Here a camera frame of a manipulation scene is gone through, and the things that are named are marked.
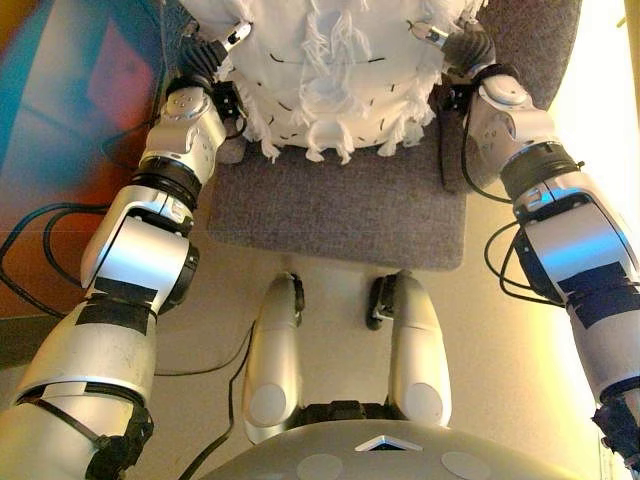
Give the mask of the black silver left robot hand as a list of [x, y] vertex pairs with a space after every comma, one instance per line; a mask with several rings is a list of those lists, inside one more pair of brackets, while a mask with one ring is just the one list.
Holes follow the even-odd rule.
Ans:
[[251, 30], [252, 23], [243, 21], [214, 40], [205, 40], [197, 33], [184, 36], [177, 62], [180, 75], [207, 81], [213, 79], [230, 52], [249, 36]]

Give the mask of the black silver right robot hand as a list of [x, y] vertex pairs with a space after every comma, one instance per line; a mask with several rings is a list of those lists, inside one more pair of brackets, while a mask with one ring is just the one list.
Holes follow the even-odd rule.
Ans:
[[409, 31], [419, 40], [438, 49], [444, 62], [461, 76], [475, 76], [496, 63], [495, 44], [481, 24], [460, 19], [450, 33], [423, 21], [409, 23]]

